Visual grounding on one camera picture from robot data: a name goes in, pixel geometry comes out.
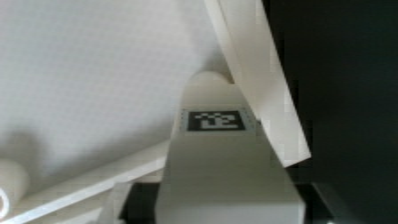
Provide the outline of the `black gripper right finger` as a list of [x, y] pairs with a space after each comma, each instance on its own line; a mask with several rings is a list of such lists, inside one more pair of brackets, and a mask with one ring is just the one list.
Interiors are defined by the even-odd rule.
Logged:
[[316, 202], [311, 205], [309, 224], [362, 224], [331, 184], [313, 183]]

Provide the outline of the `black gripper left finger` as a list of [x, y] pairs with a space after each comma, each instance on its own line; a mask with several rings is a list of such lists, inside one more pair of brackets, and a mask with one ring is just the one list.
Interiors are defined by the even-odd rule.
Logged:
[[114, 185], [103, 205], [103, 210], [100, 213], [100, 224], [124, 224], [121, 213], [128, 200], [132, 186], [133, 184], [130, 182], [121, 182]]

